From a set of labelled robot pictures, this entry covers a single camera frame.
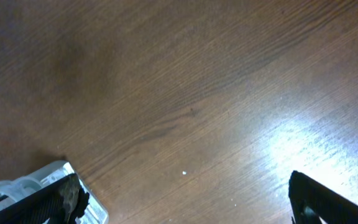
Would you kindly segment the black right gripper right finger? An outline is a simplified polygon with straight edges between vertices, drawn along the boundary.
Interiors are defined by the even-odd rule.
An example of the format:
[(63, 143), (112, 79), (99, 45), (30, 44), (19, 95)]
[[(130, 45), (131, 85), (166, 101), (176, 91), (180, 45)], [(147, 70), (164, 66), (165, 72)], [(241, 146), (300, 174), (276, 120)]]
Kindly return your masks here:
[(290, 176), (288, 197), (295, 224), (358, 223), (358, 205), (296, 170)]

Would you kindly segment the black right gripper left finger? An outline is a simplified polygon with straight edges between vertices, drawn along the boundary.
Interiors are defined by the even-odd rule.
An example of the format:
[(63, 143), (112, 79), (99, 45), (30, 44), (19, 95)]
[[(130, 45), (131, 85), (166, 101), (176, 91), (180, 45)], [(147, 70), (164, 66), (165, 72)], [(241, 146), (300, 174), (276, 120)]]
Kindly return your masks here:
[(31, 177), (0, 182), (0, 224), (75, 223), (85, 214), (90, 194), (76, 174), (42, 187)]

